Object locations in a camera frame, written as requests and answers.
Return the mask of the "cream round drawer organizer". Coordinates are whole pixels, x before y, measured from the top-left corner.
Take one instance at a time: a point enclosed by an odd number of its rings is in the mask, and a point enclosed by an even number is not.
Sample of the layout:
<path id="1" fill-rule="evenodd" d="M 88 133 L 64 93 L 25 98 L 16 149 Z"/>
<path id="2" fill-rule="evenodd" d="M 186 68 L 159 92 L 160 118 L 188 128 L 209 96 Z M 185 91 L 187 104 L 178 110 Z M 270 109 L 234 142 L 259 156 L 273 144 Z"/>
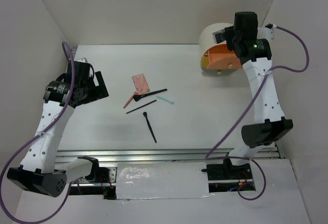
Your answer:
<path id="1" fill-rule="evenodd" d="M 223 29 L 224 27 L 229 27 L 231 24 L 229 23 L 215 23 L 206 27 L 199 37 L 199 46 L 200 46 L 200 53 L 201 58 L 203 57 L 204 53 L 208 51 L 211 47 L 215 45 L 223 45 L 226 42 L 216 44 L 213 40 L 212 33 Z M 203 76 L 224 76 L 232 74 L 233 72 L 237 71 L 238 69 L 228 69 L 228 70 L 210 70 L 210 69 L 201 69 L 201 73 Z"/>

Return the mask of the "black angled makeup brush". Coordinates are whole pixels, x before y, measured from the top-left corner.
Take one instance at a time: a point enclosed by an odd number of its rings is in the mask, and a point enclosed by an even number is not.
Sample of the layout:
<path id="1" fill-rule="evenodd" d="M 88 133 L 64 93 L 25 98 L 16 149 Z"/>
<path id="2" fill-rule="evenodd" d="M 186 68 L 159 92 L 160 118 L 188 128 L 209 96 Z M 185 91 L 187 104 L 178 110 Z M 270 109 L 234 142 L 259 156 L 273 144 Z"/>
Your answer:
<path id="1" fill-rule="evenodd" d="M 155 137 L 155 135 L 154 135 L 153 129 L 152 129 L 151 124 L 150 124 L 149 119 L 148 119 L 148 114 L 147 114 L 147 112 L 144 112 L 144 113 L 143 113 L 143 116 L 144 116 L 145 119 L 146 119 L 146 122 L 147 122 L 147 125 L 148 125 L 148 128 L 149 128 L 149 131 L 150 131 L 150 133 L 151 133 L 151 135 L 152 135 L 152 137 L 153 137 L 154 142 L 157 143 L 156 137 Z"/>

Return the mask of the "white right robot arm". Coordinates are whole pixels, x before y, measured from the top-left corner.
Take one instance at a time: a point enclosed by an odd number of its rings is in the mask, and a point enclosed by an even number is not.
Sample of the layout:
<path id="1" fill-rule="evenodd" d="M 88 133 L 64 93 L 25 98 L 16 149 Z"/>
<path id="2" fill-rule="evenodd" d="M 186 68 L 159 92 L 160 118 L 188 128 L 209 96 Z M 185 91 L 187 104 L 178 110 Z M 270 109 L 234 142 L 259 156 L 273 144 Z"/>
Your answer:
<path id="1" fill-rule="evenodd" d="M 227 48 L 233 51 L 245 71 L 252 93 L 254 123 L 241 128 L 242 143 L 223 160 L 222 172 L 235 178 L 247 170 L 248 159 L 265 146 L 281 139 L 292 128 L 280 106 L 271 71 L 272 53 L 266 38 L 258 38 L 255 12 L 237 12 L 233 26 L 224 30 Z"/>

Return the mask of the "pink makeup palette card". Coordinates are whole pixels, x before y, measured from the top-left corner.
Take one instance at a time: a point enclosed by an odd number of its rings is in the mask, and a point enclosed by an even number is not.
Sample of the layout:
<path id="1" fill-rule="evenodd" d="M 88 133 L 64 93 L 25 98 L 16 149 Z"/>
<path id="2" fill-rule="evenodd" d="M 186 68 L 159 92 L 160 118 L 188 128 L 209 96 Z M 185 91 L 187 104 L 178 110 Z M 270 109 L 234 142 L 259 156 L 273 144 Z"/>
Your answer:
<path id="1" fill-rule="evenodd" d="M 150 92 L 150 88 L 144 74 L 132 76 L 132 81 L 138 94 L 146 94 Z"/>

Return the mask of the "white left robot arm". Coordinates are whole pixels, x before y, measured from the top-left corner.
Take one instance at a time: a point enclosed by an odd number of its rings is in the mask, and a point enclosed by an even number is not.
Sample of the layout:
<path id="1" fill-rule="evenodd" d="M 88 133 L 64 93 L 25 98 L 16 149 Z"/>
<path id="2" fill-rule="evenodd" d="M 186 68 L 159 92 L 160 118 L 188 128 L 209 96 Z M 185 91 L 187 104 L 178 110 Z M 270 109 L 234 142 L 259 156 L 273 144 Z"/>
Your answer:
<path id="1" fill-rule="evenodd" d="M 61 166 L 55 159 L 75 108 L 108 96 L 101 72 L 96 72 L 85 58 L 69 62 L 67 71 L 47 85 L 36 140 L 19 166 L 9 168 L 7 178 L 25 191 L 51 197 L 60 196 L 66 184 L 79 178 L 97 181 L 101 170 L 96 158 L 79 156 Z"/>

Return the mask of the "black fan makeup brush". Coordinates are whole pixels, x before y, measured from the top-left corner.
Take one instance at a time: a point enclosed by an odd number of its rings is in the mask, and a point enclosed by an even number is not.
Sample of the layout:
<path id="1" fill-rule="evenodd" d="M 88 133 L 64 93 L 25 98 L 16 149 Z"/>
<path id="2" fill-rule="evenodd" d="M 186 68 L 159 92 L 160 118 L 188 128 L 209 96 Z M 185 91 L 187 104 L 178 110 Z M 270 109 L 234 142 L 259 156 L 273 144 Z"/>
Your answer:
<path id="1" fill-rule="evenodd" d="M 149 93 L 145 93 L 145 94 L 136 94 L 136 95 L 133 96 L 133 99 L 135 101 L 139 101 L 144 97 L 155 95 L 155 94 L 158 94 L 158 93 L 161 93 L 161 92 L 166 92 L 166 91 L 167 91 L 167 89 L 161 89 L 161 90 L 157 90 L 157 91 L 153 91 L 153 92 L 149 92 Z"/>

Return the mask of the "orange drawer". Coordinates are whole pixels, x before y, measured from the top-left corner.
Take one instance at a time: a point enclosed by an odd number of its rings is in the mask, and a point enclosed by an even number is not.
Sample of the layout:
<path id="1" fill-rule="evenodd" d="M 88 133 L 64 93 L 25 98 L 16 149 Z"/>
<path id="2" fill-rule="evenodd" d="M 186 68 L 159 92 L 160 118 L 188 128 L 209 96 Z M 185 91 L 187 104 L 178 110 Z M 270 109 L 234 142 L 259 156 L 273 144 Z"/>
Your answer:
<path id="1" fill-rule="evenodd" d="M 241 69 L 240 60 L 233 51 L 227 49 L 227 45 L 215 45 L 204 53 L 209 58 L 207 69 L 210 70 L 228 70 Z"/>

